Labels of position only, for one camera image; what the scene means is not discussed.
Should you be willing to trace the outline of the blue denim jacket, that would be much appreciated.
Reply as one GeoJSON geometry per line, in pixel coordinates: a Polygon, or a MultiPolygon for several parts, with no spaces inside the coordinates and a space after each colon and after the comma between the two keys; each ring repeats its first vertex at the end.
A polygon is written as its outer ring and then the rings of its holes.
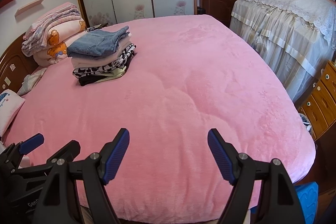
{"type": "Polygon", "coordinates": [[[115,53],[120,41],[129,36],[129,27],[123,27],[115,32],[102,29],[87,32],[67,47],[68,57],[98,59],[115,53]]]}

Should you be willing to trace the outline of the blue plastic stool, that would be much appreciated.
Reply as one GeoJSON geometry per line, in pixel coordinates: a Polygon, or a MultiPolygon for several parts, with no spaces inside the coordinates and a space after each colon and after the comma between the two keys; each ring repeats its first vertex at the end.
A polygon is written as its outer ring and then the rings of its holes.
{"type": "Polygon", "coordinates": [[[318,184],[295,186],[285,173],[271,174],[261,184],[256,223],[313,223],[318,205],[318,184]]]}

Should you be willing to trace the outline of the white pink pillow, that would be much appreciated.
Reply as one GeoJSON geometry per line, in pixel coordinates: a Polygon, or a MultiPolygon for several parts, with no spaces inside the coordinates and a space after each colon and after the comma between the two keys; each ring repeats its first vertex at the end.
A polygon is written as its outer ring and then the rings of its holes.
{"type": "Polygon", "coordinates": [[[1,137],[7,131],[9,125],[18,114],[25,102],[25,99],[10,89],[1,93],[0,103],[0,134],[1,137]]]}

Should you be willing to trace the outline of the small grey cloth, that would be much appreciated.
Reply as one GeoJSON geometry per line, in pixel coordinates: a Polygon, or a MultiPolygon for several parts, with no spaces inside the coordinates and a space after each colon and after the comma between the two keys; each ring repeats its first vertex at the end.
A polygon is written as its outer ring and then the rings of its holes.
{"type": "Polygon", "coordinates": [[[22,82],[21,88],[18,90],[17,94],[19,96],[23,96],[30,91],[37,85],[37,83],[41,80],[43,75],[45,74],[47,68],[39,69],[38,71],[34,72],[31,75],[26,75],[22,82]]]}

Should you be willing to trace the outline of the wooden headboard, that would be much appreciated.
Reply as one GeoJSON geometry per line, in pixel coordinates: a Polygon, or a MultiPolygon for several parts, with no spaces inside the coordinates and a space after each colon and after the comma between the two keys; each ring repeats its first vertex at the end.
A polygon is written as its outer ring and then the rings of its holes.
{"type": "Polygon", "coordinates": [[[27,57],[22,52],[23,34],[16,38],[1,56],[0,92],[10,89],[17,92],[26,75],[31,75],[39,65],[33,57],[27,57]]]}

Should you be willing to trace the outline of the yellow green folded garment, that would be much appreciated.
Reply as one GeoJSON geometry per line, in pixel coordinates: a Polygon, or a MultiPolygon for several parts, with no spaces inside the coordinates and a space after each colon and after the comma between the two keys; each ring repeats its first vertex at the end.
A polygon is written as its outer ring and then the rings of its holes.
{"type": "Polygon", "coordinates": [[[112,72],[95,75],[93,78],[93,82],[101,83],[104,81],[119,79],[126,73],[126,71],[127,71],[127,67],[116,68],[112,72]]]}

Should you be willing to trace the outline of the black white patterned folded garment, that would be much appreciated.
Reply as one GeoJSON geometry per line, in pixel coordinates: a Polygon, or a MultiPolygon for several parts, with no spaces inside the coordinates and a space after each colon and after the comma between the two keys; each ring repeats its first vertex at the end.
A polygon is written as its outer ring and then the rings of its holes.
{"type": "Polygon", "coordinates": [[[77,68],[73,70],[72,74],[77,79],[79,79],[84,76],[99,75],[102,73],[111,73],[115,69],[122,69],[126,65],[126,62],[134,56],[136,47],[137,46],[135,44],[131,43],[124,50],[122,50],[121,54],[113,61],[101,66],[77,68]]]}

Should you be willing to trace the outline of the wooden drawer cabinet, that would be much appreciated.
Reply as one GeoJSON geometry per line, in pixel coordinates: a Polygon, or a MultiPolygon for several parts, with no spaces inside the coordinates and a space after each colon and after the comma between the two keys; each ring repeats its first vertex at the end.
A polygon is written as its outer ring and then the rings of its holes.
{"type": "Polygon", "coordinates": [[[335,125],[335,77],[335,63],[328,61],[311,94],[298,110],[310,122],[314,141],[335,125]]]}

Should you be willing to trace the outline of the striped pink folded blanket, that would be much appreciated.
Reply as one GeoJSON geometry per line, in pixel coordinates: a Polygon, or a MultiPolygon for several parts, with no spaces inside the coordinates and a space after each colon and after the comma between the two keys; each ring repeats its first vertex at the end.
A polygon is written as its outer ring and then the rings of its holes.
{"type": "Polygon", "coordinates": [[[48,45],[47,35],[52,27],[79,19],[81,19],[80,11],[78,7],[71,2],[66,2],[49,11],[30,25],[24,34],[22,42],[23,54],[30,57],[38,51],[44,50],[48,45]]]}

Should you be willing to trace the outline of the pink bed blanket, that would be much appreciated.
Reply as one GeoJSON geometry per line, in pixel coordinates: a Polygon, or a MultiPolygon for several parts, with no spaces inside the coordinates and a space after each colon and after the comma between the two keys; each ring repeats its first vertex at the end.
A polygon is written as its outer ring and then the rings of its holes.
{"type": "Polygon", "coordinates": [[[128,129],[106,192],[119,218],[144,223],[221,216],[232,188],[208,147],[212,128],[252,159],[280,159],[293,182],[309,173],[314,141],[282,83],[242,38],[208,15],[127,25],[136,49],[124,76],[81,86],[70,59],[49,66],[25,95],[6,144],[43,134],[29,155],[39,165],[71,140],[85,159],[128,129]]]}

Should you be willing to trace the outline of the lace covered furniture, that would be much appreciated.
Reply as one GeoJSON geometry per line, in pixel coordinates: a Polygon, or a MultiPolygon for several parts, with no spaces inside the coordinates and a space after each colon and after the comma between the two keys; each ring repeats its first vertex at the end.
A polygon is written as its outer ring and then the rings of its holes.
{"type": "Polygon", "coordinates": [[[230,29],[297,101],[333,57],[335,5],[327,0],[237,0],[230,29]]]}

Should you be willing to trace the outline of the pink wall shelf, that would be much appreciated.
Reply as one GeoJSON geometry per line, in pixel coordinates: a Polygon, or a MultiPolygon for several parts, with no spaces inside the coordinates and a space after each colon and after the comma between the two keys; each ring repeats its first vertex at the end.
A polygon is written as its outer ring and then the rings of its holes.
{"type": "Polygon", "coordinates": [[[17,9],[14,16],[17,17],[17,16],[21,15],[22,13],[28,11],[29,9],[32,9],[33,7],[36,7],[40,4],[42,4],[43,1],[44,0],[34,0],[34,1],[24,5],[22,7],[20,7],[19,9],[17,9]]]}

